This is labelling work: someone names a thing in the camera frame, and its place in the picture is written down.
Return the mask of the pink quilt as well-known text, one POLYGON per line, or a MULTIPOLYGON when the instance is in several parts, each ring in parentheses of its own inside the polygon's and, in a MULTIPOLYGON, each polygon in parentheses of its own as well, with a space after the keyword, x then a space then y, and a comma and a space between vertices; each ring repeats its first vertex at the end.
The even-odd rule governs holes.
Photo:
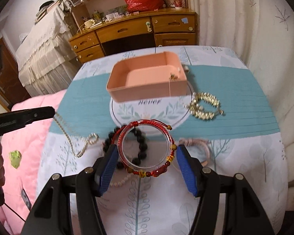
POLYGON ((37 174, 41 153, 52 120, 36 121, 23 129, 4 134, 1 139, 6 183, 3 187, 7 205, 0 207, 0 221, 10 234, 20 234, 30 210, 21 197, 25 190, 31 204, 36 200, 37 174), (22 154, 21 164, 15 169, 10 164, 9 152, 22 154))

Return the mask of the green paper scrap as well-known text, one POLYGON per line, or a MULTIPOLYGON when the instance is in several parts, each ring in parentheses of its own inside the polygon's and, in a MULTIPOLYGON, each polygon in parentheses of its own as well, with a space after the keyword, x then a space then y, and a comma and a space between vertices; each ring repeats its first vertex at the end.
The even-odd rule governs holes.
POLYGON ((21 164, 22 154, 18 150, 9 152, 10 164, 17 169, 21 164))

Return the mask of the brown wooden door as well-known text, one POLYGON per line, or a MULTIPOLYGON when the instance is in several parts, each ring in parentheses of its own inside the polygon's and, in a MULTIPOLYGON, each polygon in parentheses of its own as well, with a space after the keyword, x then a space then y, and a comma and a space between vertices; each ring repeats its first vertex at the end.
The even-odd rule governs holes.
POLYGON ((0 76, 0 95, 11 109, 15 104, 29 99, 31 96, 22 86, 18 78, 18 65, 7 48, 3 38, 0 38, 3 70, 0 76))

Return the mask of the white lace covered furniture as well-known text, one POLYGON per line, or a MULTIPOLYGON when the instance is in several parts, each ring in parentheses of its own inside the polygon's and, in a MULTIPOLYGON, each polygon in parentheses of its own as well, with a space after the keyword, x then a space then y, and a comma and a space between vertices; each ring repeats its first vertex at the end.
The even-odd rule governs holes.
POLYGON ((69 40, 77 33, 66 0, 54 2, 16 51, 18 78, 31 97, 67 89, 81 68, 69 40))

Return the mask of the printed tablecloth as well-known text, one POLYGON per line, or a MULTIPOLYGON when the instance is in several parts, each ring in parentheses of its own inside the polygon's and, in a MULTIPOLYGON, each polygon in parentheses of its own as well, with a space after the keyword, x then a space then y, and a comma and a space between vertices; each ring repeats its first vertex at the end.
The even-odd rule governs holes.
MULTIPOLYGON (((242 173, 278 232, 287 202, 287 162, 278 123, 261 87, 236 54, 210 46, 158 47, 123 52, 85 63, 58 108, 37 175, 37 192, 49 178, 79 173, 102 156, 102 141, 116 126, 139 119, 172 125, 171 135, 209 141, 209 167, 218 174, 242 173), (116 103, 106 90, 115 63, 135 56, 174 52, 189 68, 188 92, 216 96, 225 112, 212 121, 185 109, 190 96, 116 103)), ((186 188, 177 162, 158 178, 132 176, 98 199, 107 234, 188 234, 198 199, 186 188)))

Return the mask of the gold leaf brooch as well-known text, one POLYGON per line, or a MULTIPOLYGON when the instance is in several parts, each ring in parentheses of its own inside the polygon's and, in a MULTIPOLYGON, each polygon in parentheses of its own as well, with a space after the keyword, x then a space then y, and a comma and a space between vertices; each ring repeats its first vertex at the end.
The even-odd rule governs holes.
POLYGON ((217 116, 225 116, 219 99, 209 92, 193 92, 185 109, 189 111, 190 115, 203 121, 214 120, 217 116))

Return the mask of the wooden desk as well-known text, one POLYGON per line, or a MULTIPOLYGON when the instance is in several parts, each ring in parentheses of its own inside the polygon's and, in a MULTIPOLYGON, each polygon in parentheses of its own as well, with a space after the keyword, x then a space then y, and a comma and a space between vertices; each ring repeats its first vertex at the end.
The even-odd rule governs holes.
POLYGON ((72 6, 79 29, 69 43, 78 60, 85 63, 142 48, 196 45, 196 12, 163 1, 163 9, 134 13, 127 11, 124 0, 89 0, 72 6), (95 20, 95 25, 86 29, 84 23, 89 19, 95 20))

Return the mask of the white mug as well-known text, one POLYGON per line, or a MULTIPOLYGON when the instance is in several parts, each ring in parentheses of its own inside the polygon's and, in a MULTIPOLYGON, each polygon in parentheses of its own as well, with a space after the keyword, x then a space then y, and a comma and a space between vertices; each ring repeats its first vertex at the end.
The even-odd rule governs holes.
POLYGON ((95 25, 95 20, 93 19, 89 19, 87 21, 85 21, 84 26, 86 29, 91 28, 93 25, 95 25))

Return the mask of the pink cardboard tray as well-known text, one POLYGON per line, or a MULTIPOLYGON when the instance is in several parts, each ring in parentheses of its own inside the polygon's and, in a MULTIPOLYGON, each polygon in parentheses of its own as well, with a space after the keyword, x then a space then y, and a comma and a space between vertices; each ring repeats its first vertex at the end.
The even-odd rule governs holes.
POLYGON ((132 57, 117 62, 106 89, 114 101, 127 102, 187 94, 187 77, 174 52, 132 57), (178 76, 170 81, 170 74, 178 76))

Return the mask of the white floral curtain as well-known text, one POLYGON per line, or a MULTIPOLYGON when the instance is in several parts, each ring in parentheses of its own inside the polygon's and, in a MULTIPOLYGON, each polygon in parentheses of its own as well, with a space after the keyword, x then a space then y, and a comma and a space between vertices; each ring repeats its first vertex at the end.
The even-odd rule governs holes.
POLYGON ((281 131, 294 211, 294 10, 286 0, 187 0, 199 16, 199 44, 227 47, 262 87, 281 131))

